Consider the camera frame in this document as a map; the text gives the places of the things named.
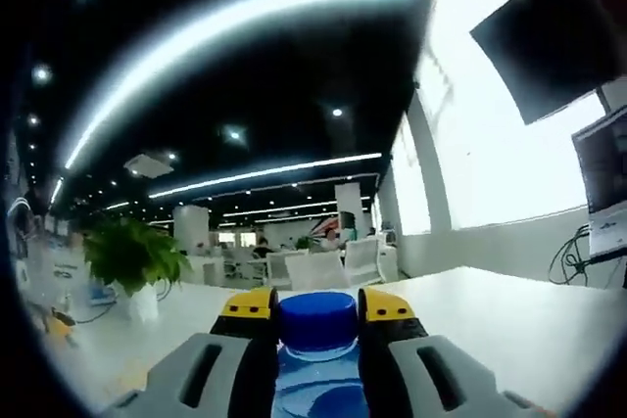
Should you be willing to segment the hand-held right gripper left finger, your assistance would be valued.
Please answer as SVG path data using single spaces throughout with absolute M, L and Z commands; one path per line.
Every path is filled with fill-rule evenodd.
M 278 376 L 278 294 L 232 296 L 208 333 L 192 335 L 147 374 L 146 388 L 102 417 L 269 417 Z

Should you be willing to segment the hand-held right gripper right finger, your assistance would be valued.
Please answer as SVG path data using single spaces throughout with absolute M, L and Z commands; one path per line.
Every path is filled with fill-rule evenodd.
M 495 374 L 443 336 L 430 336 L 404 299 L 358 294 L 359 373 L 371 417 L 522 417 Z

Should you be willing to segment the person's right hand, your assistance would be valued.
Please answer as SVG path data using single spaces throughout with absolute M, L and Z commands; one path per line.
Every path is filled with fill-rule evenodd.
M 520 411 L 522 417 L 541 417 L 541 418 L 556 418 L 557 415 L 543 408 L 529 399 L 518 395 L 511 391 L 503 391 L 503 396 L 506 397 L 511 403 L 513 403 Z

